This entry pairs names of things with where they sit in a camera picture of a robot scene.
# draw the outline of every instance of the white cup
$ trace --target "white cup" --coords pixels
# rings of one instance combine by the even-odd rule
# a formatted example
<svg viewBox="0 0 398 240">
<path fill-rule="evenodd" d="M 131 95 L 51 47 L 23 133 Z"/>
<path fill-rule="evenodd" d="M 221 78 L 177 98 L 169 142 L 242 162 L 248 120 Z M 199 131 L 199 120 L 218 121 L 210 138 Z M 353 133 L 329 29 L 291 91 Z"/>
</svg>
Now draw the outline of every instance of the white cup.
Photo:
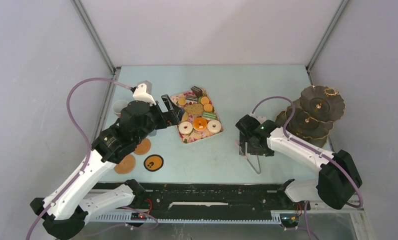
<svg viewBox="0 0 398 240">
<path fill-rule="evenodd" d="M 112 105 L 112 110 L 113 113 L 120 118 L 121 117 L 121 111 L 124 107 L 128 106 L 128 101 L 126 100 L 118 100 Z"/>
</svg>

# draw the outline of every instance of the table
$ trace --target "table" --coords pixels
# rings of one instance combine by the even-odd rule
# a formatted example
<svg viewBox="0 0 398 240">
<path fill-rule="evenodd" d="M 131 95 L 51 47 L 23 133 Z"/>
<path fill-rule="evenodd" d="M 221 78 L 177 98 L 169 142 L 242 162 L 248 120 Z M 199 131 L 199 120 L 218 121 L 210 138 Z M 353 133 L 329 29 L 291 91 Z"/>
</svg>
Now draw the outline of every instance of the table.
<svg viewBox="0 0 398 240">
<path fill-rule="evenodd" d="M 169 127 L 149 137 L 151 150 L 145 155 L 134 155 L 136 166 L 128 174 L 108 172 L 100 182 L 123 182 L 136 179 L 141 183 L 221 183 L 261 184 L 284 183 L 288 179 L 315 178 L 311 172 L 289 157 L 276 153 L 261 157 L 261 174 L 256 174 L 246 160 L 238 154 L 234 141 L 239 132 L 235 123 L 263 98 L 284 96 L 296 100 L 300 92 L 310 85 L 303 65 L 203 65 L 203 66 L 124 66 L 117 79 L 135 86 L 142 81 L 153 84 L 152 95 L 166 111 L 160 96 L 173 96 L 192 86 L 205 88 L 218 111 L 224 131 L 213 137 L 193 143 L 181 142 L 177 127 Z M 132 101 L 132 93 L 122 87 L 114 91 L 111 105 L 117 100 Z M 256 114 L 274 120 L 289 105 L 282 99 L 262 104 Z M 111 107 L 104 128 L 116 121 Z M 150 172 L 143 161 L 152 154 L 164 158 L 163 167 Z M 256 166 L 255 156 L 249 157 Z"/>
</svg>

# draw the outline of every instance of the white wall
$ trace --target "white wall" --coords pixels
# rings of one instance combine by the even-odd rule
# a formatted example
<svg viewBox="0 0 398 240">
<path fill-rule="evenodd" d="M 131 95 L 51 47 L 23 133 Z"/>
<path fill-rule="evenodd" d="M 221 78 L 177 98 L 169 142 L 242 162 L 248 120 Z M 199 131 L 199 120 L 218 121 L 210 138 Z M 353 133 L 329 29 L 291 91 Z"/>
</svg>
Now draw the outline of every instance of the white wall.
<svg viewBox="0 0 398 240">
<path fill-rule="evenodd" d="M 307 64 L 341 0 L 83 0 L 125 65 Z"/>
<path fill-rule="evenodd" d="M 398 240 L 398 0 L 351 1 L 313 77 L 345 99 L 334 147 L 355 159 L 377 239 Z"/>
<path fill-rule="evenodd" d="M 0 1 L 0 240 L 25 239 L 36 217 L 29 202 L 50 194 L 85 154 L 66 113 L 69 90 L 108 76 L 69 0 Z M 71 101 L 88 136 L 105 86 L 80 87 Z M 32 239 L 50 239 L 41 223 Z"/>
</svg>

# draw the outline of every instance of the white donut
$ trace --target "white donut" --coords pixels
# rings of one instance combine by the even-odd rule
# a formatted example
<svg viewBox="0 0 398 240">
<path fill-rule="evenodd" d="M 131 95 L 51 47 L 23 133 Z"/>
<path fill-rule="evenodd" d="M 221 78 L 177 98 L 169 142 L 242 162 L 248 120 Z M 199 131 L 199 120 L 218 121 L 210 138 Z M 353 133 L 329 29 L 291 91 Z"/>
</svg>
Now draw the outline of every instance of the white donut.
<svg viewBox="0 0 398 240">
<path fill-rule="evenodd" d="M 181 134 L 190 134 L 193 131 L 193 124 L 191 124 L 189 121 L 184 121 L 178 125 L 178 130 Z"/>
<path fill-rule="evenodd" d="M 208 130 L 213 134 L 219 133 L 221 128 L 221 123 L 218 120 L 211 120 L 208 122 Z"/>
</svg>

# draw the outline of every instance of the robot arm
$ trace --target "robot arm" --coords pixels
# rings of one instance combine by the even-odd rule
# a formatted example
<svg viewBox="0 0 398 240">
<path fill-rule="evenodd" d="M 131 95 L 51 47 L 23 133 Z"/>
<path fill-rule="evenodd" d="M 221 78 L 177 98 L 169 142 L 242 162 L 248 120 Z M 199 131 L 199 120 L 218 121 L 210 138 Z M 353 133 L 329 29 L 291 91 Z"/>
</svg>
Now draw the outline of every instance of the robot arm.
<svg viewBox="0 0 398 240">
<path fill-rule="evenodd" d="M 113 209 L 140 204 L 145 190 L 135 181 L 127 180 L 113 191 L 83 199 L 93 186 L 122 159 L 132 153 L 149 133 L 180 123 L 184 110 L 177 107 L 168 95 L 163 95 L 167 112 L 162 112 L 151 94 L 151 84 L 139 83 L 133 90 L 134 101 L 122 110 L 112 126 L 103 130 L 91 145 L 91 154 L 84 170 L 84 160 L 66 181 L 51 195 L 35 198 L 30 206 L 39 215 L 49 204 L 43 215 L 46 231 L 61 240 L 70 239 L 91 220 Z M 59 197 L 52 200 L 65 186 L 70 186 Z"/>
<path fill-rule="evenodd" d="M 236 124 L 240 131 L 242 153 L 273 156 L 274 151 L 283 153 L 293 160 L 307 166 L 318 175 L 318 179 L 306 181 L 287 181 L 282 190 L 293 202 L 322 200 L 334 209 L 341 209 L 355 193 L 351 183 L 325 157 L 337 162 L 352 177 L 358 187 L 361 177 L 352 157 L 346 151 L 338 153 L 321 149 L 292 134 L 284 134 L 284 129 L 271 120 L 245 115 Z"/>
</svg>

